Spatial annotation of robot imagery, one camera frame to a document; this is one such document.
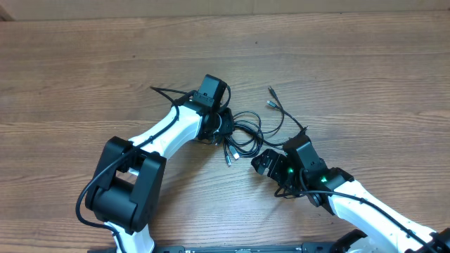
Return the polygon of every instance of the wooden tabletop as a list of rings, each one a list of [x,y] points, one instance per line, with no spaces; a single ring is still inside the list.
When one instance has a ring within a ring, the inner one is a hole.
[[[414,221],[450,226],[450,12],[0,22],[0,251],[114,245],[74,211],[105,142],[168,113],[149,86],[190,91],[205,74],[266,130],[281,118],[266,106],[272,86],[329,167]],[[286,120],[271,140],[297,132]],[[354,229],[276,188],[250,159],[228,167],[221,147],[187,143],[167,163],[150,234],[203,247]]]

